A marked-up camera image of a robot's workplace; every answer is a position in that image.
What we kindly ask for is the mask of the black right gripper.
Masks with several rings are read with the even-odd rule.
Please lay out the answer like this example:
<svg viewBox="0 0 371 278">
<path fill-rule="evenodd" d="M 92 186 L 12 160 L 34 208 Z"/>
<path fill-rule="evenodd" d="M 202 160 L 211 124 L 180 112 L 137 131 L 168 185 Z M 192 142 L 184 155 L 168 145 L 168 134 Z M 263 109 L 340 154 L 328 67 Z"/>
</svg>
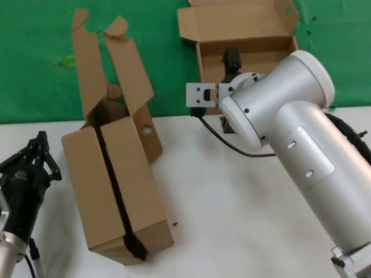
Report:
<svg viewBox="0 0 371 278">
<path fill-rule="evenodd" d="M 226 48 L 222 62 L 224 64 L 225 79 L 232 79 L 241 74 L 242 62 L 240 51 L 237 47 Z"/>
</svg>

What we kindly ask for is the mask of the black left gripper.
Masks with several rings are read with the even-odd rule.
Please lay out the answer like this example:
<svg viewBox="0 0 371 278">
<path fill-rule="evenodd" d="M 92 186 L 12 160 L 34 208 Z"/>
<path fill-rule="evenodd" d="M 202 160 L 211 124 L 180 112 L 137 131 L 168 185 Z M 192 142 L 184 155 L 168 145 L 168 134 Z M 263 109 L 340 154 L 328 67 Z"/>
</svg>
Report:
<svg viewBox="0 0 371 278">
<path fill-rule="evenodd" d="M 31 238 L 50 181 L 61 181 L 60 169 L 49 150 L 47 133 L 40 131 L 26 147 L 1 163 L 5 178 L 2 191 L 10 207 L 4 231 L 23 241 Z M 41 168 L 44 163 L 50 168 L 50 175 Z"/>
</svg>

